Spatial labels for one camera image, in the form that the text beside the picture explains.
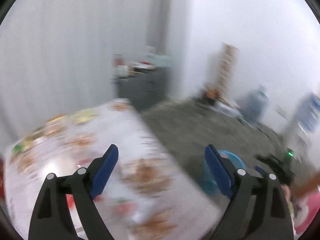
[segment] blue gripper pad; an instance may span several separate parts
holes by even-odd
[[[116,166],[118,157],[118,148],[113,146],[97,174],[92,179],[92,188],[90,191],[90,197],[92,199],[95,199],[96,196],[102,194],[103,189],[106,186],[114,167]]]
[[[267,174],[267,172],[263,169],[263,168],[261,168],[261,167],[259,167],[259,166],[255,166],[255,168],[254,168],[257,172],[259,172],[260,174],[262,174],[263,176],[265,176],[266,174]]]
[[[232,179],[217,155],[219,155],[219,153],[215,148],[207,146],[204,150],[205,161],[207,162],[207,165],[214,176],[219,190],[223,195],[231,199],[233,196],[233,192],[231,190]]]

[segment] silver screw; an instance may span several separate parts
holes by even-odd
[[[47,179],[53,179],[54,178],[54,174],[53,173],[49,173],[48,175],[47,175]]]
[[[87,172],[87,169],[86,168],[80,168],[78,170],[78,174],[82,175],[82,174],[85,174]]]
[[[237,172],[238,172],[238,174],[241,175],[241,176],[246,175],[246,172],[245,172],[244,169],[239,169],[239,170],[237,170]]]
[[[269,178],[272,180],[275,180],[277,178],[277,176],[271,173],[271,174],[269,174]]]

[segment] blue container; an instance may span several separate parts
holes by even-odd
[[[228,159],[232,162],[232,164],[236,169],[246,169],[243,161],[237,155],[234,155],[233,153],[230,153],[224,150],[218,150],[218,152],[220,155],[221,154],[228,155]],[[203,168],[204,168],[204,172],[203,172],[202,183],[201,183],[202,190],[206,192],[206,194],[209,196],[214,194],[219,194],[220,191],[218,189],[217,183],[205,160],[203,163]]]
[[[248,96],[243,106],[241,106],[240,114],[249,124],[256,124],[262,116],[268,104],[268,97],[264,94],[264,87],[260,88]]]
[[[315,132],[319,125],[320,99],[311,93],[303,99],[298,108],[297,118],[301,127],[308,132]]]

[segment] blue plastic bowl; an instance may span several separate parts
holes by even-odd
[[[234,155],[233,153],[230,153],[224,150],[218,150],[218,153],[220,155],[221,154],[228,155],[228,159],[232,162],[232,164],[235,166],[236,169],[246,169],[244,162],[237,155]],[[206,192],[206,194],[209,196],[218,194],[220,191],[218,189],[217,183],[205,160],[203,163],[203,169],[204,169],[204,172],[203,172],[202,185],[201,185],[203,191]]]

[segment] gray carpet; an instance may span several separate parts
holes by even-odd
[[[239,156],[249,173],[260,165],[254,156],[284,152],[278,136],[268,127],[252,128],[236,119],[199,106],[195,101],[167,101],[141,113],[161,143],[174,156],[180,166],[197,182],[203,172],[204,148],[213,144]],[[296,182],[301,184],[313,172],[305,163],[294,162]]]

